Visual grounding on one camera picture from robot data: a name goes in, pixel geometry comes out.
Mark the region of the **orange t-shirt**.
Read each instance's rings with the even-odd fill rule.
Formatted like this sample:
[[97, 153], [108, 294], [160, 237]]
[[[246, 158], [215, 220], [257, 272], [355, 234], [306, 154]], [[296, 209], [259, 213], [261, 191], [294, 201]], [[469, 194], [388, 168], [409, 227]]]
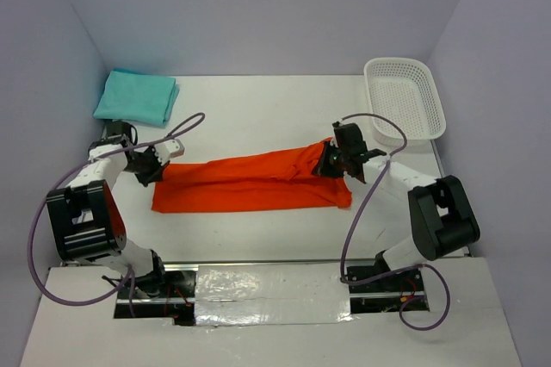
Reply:
[[152, 211], [232, 213], [294, 208], [348, 208], [341, 177], [313, 174], [329, 140], [309, 146], [199, 164], [169, 165], [155, 184]]

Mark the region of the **light turquoise t-shirt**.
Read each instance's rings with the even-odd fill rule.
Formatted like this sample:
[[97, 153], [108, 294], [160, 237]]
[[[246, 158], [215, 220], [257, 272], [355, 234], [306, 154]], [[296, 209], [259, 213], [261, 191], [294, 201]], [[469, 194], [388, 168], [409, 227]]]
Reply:
[[178, 94], [174, 78], [113, 70], [93, 117], [136, 121], [163, 128], [170, 119]]

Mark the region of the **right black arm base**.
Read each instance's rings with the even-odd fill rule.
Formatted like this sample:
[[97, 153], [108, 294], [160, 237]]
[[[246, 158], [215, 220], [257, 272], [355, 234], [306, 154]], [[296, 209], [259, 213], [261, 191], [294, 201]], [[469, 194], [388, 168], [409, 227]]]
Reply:
[[404, 311], [428, 311], [424, 282], [420, 270], [407, 271], [360, 286], [349, 286], [350, 312], [375, 314], [399, 312], [401, 305], [412, 298]]

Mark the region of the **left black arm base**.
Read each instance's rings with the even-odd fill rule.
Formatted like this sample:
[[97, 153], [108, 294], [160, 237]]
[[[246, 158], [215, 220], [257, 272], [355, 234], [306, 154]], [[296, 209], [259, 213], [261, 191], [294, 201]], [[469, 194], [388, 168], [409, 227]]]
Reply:
[[116, 320], [166, 319], [177, 326], [195, 325], [197, 270], [171, 269], [164, 282], [151, 294], [138, 285], [130, 293], [130, 282], [117, 293], [113, 318]]

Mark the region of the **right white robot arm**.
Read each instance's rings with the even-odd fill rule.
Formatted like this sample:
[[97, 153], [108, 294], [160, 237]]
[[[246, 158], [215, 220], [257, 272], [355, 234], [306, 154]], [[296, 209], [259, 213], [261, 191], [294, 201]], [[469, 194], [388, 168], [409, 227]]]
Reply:
[[373, 278], [381, 289], [396, 289], [404, 280], [404, 271], [417, 269], [480, 239], [478, 222], [458, 177], [433, 177], [393, 160], [407, 146], [404, 134], [401, 146], [386, 153], [369, 149], [355, 123], [336, 121], [332, 127], [334, 137], [324, 144], [313, 174], [333, 179], [348, 176], [369, 186], [341, 252], [343, 283], [350, 286], [361, 283], [349, 278], [346, 257], [362, 213], [378, 188], [407, 202], [410, 220], [408, 235], [375, 256]]

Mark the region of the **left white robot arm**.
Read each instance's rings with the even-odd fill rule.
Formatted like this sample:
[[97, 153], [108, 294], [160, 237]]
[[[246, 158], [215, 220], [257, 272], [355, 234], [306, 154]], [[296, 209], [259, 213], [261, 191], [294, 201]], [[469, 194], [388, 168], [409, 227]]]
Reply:
[[110, 121], [105, 135], [90, 144], [89, 160], [64, 188], [52, 190], [46, 207], [57, 252], [65, 262], [95, 264], [121, 274], [132, 267], [135, 287], [143, 297], [162, 295], [169, 276], [161, 258], [152, 250], [137, 246], [127, 232], [112, 189], [122, 172], [132, 173], [143, 186], [159, 182], [170, 161], [183, 155], [177, 139], [150, 144], [143, 152], [135, 149], [138, 135], [125, 121]]

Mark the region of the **white plastic basket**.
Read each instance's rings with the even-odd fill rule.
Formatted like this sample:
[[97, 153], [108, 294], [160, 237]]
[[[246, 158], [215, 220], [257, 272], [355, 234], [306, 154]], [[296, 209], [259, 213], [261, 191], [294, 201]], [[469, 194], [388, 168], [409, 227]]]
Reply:
[[410, 146], [443, 136], [447, 123], [427, 65], [408, 58], [375, 58], [363, 68], [369, 109], [394, 122]]

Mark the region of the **silver foil tape sheet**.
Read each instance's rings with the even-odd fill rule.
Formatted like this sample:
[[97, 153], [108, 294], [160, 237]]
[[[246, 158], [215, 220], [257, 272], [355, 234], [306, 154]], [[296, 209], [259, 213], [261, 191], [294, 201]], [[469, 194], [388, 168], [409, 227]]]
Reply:
[[352, 320], [338, 264], [202, 265], [195, 324], [213, 327], [318, 325]]

